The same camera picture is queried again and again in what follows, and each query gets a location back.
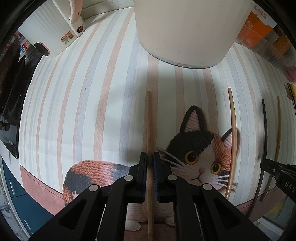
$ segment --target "white wall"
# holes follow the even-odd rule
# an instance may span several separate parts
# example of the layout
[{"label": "white wall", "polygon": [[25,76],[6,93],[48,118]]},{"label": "white wall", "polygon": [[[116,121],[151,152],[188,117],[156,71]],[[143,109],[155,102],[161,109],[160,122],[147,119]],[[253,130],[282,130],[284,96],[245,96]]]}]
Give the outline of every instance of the white wall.
[{"label": "white wall", "polygon": [[133,0],[83,0],[81,17],[87,19],[100,13],[133,7]]}]

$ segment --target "black clamp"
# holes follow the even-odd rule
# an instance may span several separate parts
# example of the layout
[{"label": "black clamp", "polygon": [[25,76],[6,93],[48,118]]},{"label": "black clamp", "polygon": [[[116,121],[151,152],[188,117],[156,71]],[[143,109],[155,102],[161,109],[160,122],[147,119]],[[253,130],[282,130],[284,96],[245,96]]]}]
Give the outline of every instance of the black clamp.
[{"label": "black clamp", "polygon": [[260,167],[273,175],[276,180],[276,186],[296,202],[296,165],[265,159],[261,162]]},{"label": "black clamp", "polygon": [[89,186],[29,241],[123,240],[128,203],[145,200],[146,169],[147,155],[141,153],[139,164],[130,167],[127,176],[102,188]]},{"label": "black clamp", "polygon": [[[172,202],[176,241],[268,241],[251,221],[210,184],[187,183],[153,154],[157,200]],[[121,241],[128,203],[145,200],[147,155],[127,176],[100,188],[91,185],[34,233],[29,241]]]},{"label": "black clamp", "polygon": [[172,174],[154,153],[157,199],[172,202],[177,241],[268,241],[269,238],[210,184]]}]

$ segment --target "cat nose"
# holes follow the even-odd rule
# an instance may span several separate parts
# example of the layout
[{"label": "cat nose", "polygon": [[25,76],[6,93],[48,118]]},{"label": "cat nose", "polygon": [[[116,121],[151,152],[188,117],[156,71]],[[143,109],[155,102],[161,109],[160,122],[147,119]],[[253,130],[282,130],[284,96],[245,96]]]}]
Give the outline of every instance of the cat nose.
[{"label": "cat nose", "polygon": [[199,169],[198,169],[198,172],[199,172],[200,174],[203,174],[203,173],[205,172],[205,170],[204,170],[203,168],[199,168]]}]

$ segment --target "cat ear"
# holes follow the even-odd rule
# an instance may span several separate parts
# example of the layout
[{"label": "cat ear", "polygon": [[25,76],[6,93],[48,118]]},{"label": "cat ear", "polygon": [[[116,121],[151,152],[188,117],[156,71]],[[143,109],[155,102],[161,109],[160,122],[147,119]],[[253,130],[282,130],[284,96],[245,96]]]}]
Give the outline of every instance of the cat ear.
[{"label": "cat ear", "polygon": [[200,108],[191,106],[186,112],[180,126],[180,132],[206,130],[205,116]]},{"label": "cat ear", "polygon": [[231,141],[232,141],[232,128],[230,128],[226,133],[221,137],[221,141],[231,149]]}]

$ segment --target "white bucket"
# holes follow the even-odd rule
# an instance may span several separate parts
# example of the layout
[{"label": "white bucket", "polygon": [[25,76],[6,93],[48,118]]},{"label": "white bucket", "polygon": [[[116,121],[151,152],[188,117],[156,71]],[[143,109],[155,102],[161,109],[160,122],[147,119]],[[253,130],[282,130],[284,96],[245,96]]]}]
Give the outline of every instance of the white bucket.
[{"label": "white bucket", "polygon": [[165,62],[207,68],[227,54],[252,0],[134,0],[143,48]]}]

